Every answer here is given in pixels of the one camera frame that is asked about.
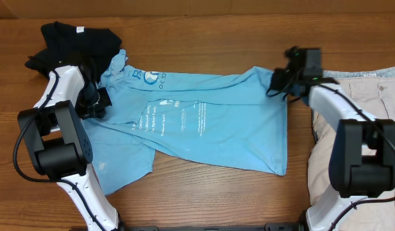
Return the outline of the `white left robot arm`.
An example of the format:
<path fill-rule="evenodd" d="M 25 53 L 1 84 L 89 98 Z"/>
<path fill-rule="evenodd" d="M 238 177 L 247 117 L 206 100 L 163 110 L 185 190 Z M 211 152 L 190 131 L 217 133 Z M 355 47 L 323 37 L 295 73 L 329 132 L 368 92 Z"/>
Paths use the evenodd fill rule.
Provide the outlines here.
<path fill-rule="evenodd" d="M 13 149 L 16 172 L 30 182 L 60 186 L 87 230 L 124 230 L 98 182 L 93 147 L 81 123 L 104 117 L 112 104 L 106 89 L 96 85 L 95 62 L 81 55 L 53 65 L 30 59 L 47 69 L 49 83 L 35 106 L 17 116 L 21 132 Z"/>

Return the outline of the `beige shorts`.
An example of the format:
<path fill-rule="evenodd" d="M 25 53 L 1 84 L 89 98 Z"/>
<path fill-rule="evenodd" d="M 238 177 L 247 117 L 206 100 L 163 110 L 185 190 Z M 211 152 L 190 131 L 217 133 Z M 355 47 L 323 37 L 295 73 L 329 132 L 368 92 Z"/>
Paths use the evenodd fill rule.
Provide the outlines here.
<path fill-rule="evenodd" d="M 369 72 L 325 71 L 360 107 L 379 119 L 395 121 L 395 67 Z M 313 113 L 313 133 L 317 139 L 308 160 L 308 190 L 314 205 L 328 187 L 328 163 L 335 131 L 318 112 Z M 395 201 L 367 203 L 348 212 L 338 228 L 347 231 L 395 230 Z"/>

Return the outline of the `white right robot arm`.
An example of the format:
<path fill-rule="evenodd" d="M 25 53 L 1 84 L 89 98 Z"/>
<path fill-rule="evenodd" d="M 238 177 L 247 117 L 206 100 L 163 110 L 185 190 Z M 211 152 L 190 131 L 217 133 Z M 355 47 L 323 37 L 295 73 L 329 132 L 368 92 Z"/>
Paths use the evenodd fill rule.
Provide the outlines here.
<path fill-rule="evenodd" d="M 294 46 L 284 52 L 288 64 L 276 68 L 267 97 L 294 96 L 318 111 L 335 130 L 328 164 L 330 184 L 297 223 L 267 223 L 266 230 L 337 229 L 350 211 L 395 189 L 395 122 L 378 119 L 347 96 L 340 83 L 323 75 L 321 50 Z"/>

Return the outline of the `black folded t-shirt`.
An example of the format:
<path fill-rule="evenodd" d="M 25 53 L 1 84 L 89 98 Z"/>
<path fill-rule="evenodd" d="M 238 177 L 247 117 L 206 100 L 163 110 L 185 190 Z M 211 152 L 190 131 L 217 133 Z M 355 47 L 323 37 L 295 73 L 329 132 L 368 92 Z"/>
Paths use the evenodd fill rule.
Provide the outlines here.
<path fill-rule="evenodd" d="M 25 66 L 44 76 L 60 62 L 66 62 L 72 55 L 80 54 L 88 58 L 90 67 L 95 68 L 92 80 L 99 82 L 122 44 L 122 40 L 109 29 L 81 30 L 55 21 L 42 25 L 40 30 L 47 47 L 31 56 Z"/>

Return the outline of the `light blue printed t-shirt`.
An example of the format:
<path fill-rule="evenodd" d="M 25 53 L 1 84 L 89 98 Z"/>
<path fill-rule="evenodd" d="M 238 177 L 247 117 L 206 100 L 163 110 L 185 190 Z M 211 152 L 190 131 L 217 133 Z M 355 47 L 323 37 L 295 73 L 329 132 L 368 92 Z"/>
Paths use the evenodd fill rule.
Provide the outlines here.
<path fill-rule="evenodd" d="M 155 153 L 284 175 L 287 104 L 269 98 L 272 71 L 242 74 L 165 73 L 127 64 L 125 50 L 101 75 L 112 100 L 101 119 L 83 126 L 105 194 L 152 172 Z"/>

